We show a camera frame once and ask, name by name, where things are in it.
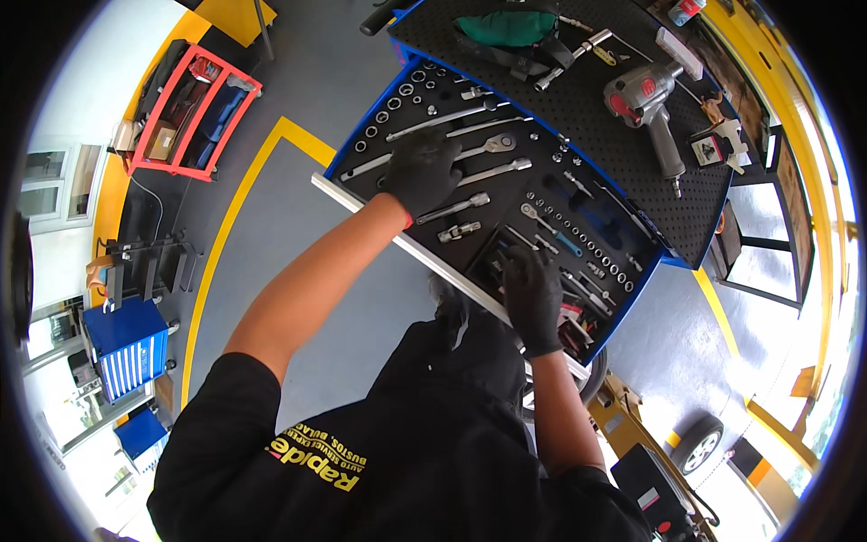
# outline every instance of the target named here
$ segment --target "tool drawer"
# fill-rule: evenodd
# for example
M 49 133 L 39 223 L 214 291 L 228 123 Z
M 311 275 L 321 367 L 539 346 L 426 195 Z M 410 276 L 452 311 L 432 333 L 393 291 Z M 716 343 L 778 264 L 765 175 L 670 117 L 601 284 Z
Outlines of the tool drawer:
M 466 183 L 432 211 L 466 203 L 444 216 L 419 217 L 395 243 L 506 322 L 504 250 L 530 245 L 546 252 L 563 279 L 561 339 L 586 365 L 635 302 L 663 248 L 607 176 L 543 121 L 417 56 L 324 177 L 314 174 L 314 184 L 356 211 L 381 189 L 395 142 L 430 121 L 460 142 L 454 166 Z

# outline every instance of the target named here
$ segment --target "blue screwdriver handle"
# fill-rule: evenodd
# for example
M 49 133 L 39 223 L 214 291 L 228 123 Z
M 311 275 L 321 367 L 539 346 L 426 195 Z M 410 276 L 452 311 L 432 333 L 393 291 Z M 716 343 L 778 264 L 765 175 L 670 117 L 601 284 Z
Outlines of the blue screwdriver handle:
M 579 258 L 583 255 L 583 252 L 581 252 L 581 248 L 575 243 L 569 241 L 569 238 L 563 235 L 563 232 L 557 232 L 557 235 L 554 236 L 554 239 L 562 243 L 563 246 L 565 246 L 572 252 L 572 254 L 575 254 Z

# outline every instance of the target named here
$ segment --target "blue tool cart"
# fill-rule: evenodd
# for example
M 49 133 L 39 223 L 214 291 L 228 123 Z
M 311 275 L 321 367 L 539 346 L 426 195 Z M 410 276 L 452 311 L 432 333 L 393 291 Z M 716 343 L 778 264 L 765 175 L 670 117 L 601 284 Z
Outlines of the blue tool cart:
M 572 325 L 561 325 L 560 336 L 570 370 L 585 380 L 656 266 L 696 269 L 707 251 L 732 173 L 699 168 L 687 139 L 708 125 L 690 93 L 711 95 L 716 87 L 709 76 L 683 78 L 685 86 L 666 100 L 687 168 L 681 198 L 662 177 L 646 131 L 624 126 L 603 98 L 606 83 L 647 64 L 636 49 L 671 61 L 654 43 L 659 23 L 653 17 L 630 0 L 561 3 L 565 16 L 597 32 L 623 32 L 625 39 L 610 39 L 606 49 L 634 60 L 612 67 L 585 56 L 539 92 L 532 80 L 458 49 L 453 19 L 485 5 L 426 1 L 395 12 L 388 32 L 403 70 L 312 182 L 355 212 L 381 188 L 388 154 L 405 133 L 426 123 L 456 138 L 463 151 L 455 166 L 472 182 L 440 208 L 480 193 L 487 203 L 417 221 L 395 243 L 507 323 L 503 250 L 545 251 L 562 272 L 562 314 Z M 574 49 L 590 33 L 561 27 L 560 39 Z M 733 118 L 733 110 L 727 114 Z
M 166 372 L 168 326 L 152 299 L 125 300 L 122 307 L 104 307 L 83 314 L 91 362 L 112 403 Z
M 114 434 L 120 439 L 123 453 L 139 474 L 156 467 L 168 442 L 168 432 L 150 409 L 130 418 L 115 429 Z

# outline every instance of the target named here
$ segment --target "red shelf cart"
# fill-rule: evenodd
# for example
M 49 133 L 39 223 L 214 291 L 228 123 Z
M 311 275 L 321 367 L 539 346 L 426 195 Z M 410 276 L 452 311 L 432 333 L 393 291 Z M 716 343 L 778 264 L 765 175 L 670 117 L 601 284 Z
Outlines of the red shelf cart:
M 202 98 L 201 103 L 198 106 L 195 106 L 196 109 L 193 112 L 192 118 L 190 119 L 189 123 L 185 123 L 183 127 L 178 128 L 179 132 L 175 135 L 174 148 L 172 155 L 170 156 L 170 160 L 155 160 L 146 158 L 145 147 L 147 146 L 147 142 L 151 138 L 151 134 L 153 133 L 153 130 L 156 126 L 157 120 L 160 119 L 160 115 L 162 114 L 163 109 L 168 103 L 172 92 L 175 90 L 178 82 L 181 80 L 181 76 L 184 73 L 187 73 L 187 69 L 189 68 L 190 64 L 192 64 L 196 59 L 200 57 L 205 58 L 219 66 L 220 71 L 217 75 L 217 79 L 213 83 L 211 83 L 210 87 L 207 90 L 207 93 L 205 93 L 205 96 Z M 222 135 L 219 138 L 219 141 L 213 149 L 211 158 L 208 160 L 205 169 L 181 166 L 180 163 L 184 159 L 186 148 L 190 144 L 190 140 L 195 134 L 196 128 L 199 126 L 202 117 L 205 115 L 205 111 L 207 111 L 208 107 L 211 105 L 211 102 L 214 99 L 214 96 L 223 87 L 226 79 L 229 77 L 230 74 L 237 75 L 241 79 L 254 85 L 255 88 L 247 93 L 247 96 L 244 98 L 243 101 L 241 101 L 240 105 L 238 106 L 238 110 L 235 111 L 235 114 L 229 120 L 229 123 L 226 125 Z M 163 87 L 163 90 L 160 93 L 160 98 L 157 100 L 156 104 L 154 104 L 153 110 L 151 111 L 151 114 L 147 119 L 147 123 L 141 131 L 139 142 L 135 146 L 135 151 L 133 153 L 127 153 L 127 155 L 123 157 L 123 166 L 124 170 L 127 172 L 127 175 L 132 175 L 133 171 L 135 171 L 136 168 L 143 167 L 146 169 L 159 169 L 162 171 L 168 171 L 172 175 L 187 175 L 189 177 L 193 177 L 194 179 L 210 182 L 212 180 L 211 173 L 214 166 L 217 164 L 217 159 L 219 158 L 219 155 L 223 152 L 223 148 L 225 147 L 226 142 L 231 137 L 231 133 L 235 130 L 235 127 L 238 125 L 241 117 L 244 116 L 247 108 L 256 98 L 256 95 L 261 89 L 262 83 L 256 81 L 246 73 L 235 68 L 230 63 L 219 58 L 210 51 L 202 49 L 199 45 L 195 43 L 190 43 L 189 49 L 180 59 L 180 62 L 178 62 L 178 65 L 175 67 L 172 75 L 169 77 L 168 82 Z

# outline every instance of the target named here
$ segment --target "hand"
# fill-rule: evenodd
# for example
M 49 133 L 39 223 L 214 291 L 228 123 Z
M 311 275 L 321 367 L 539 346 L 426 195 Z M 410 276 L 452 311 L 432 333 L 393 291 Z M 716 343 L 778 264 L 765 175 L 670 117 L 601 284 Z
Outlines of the hand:
M 527 355 L 538 357 L 562 350 L 557 317 L 563 286 L 557 266 L 547 253 L 523 246 L 511 246 L 505 255 L 505 310 L 527 347 Z
M 460 143 L 447 140 L 440 130 L 420 130 L 394 147 L 382 191 L 401 202 L 409 216 L 417 218 L 443 202 L 460 182 L 452 169 Z

